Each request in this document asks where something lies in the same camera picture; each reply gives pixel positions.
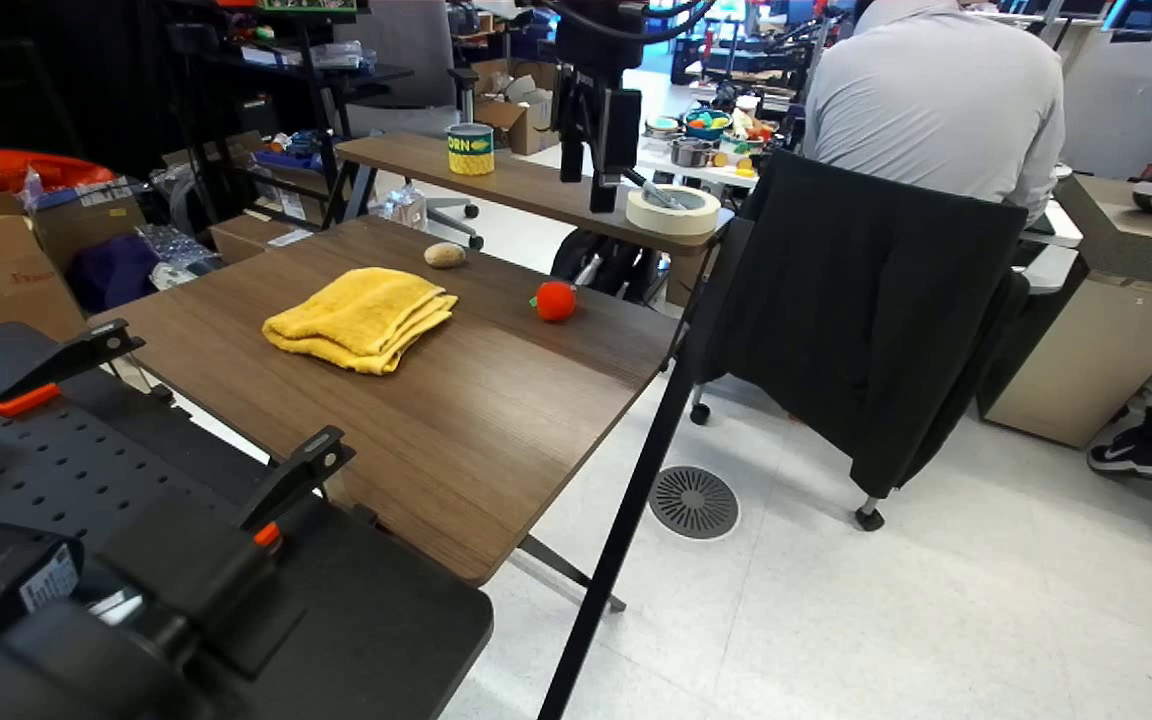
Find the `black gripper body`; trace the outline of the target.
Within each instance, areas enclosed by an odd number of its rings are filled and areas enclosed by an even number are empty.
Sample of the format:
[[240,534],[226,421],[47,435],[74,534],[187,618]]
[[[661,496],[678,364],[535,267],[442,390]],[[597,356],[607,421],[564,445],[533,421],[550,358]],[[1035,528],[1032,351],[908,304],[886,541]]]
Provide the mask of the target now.
[[589,207],[613,210],[622,181],[636,168],[639,93],[607,86],[564,63],[552,97],[552,128],[559,131],[559,181],[589,182]]

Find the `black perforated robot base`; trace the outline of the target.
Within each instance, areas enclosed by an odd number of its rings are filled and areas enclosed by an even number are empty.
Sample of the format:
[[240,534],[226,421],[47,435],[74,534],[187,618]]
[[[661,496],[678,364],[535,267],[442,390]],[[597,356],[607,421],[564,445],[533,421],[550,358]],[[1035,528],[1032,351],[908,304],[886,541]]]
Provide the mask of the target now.
[[[53,349],[3,323],[0,386]],[[256,546],[240,511],[286,458],[202,441],[105,364],[0,421],[0,720],[436,720],[489,595],[324,485]]]

